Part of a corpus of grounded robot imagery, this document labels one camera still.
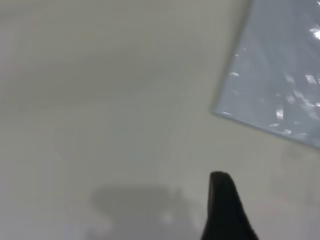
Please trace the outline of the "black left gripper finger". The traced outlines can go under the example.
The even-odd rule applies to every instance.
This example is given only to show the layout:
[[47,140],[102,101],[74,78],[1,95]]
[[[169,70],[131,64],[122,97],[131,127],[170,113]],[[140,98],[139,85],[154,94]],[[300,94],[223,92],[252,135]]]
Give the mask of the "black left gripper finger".
[[207,220],[202,240],[257,240],[236,185],[223,171],[209,175]]

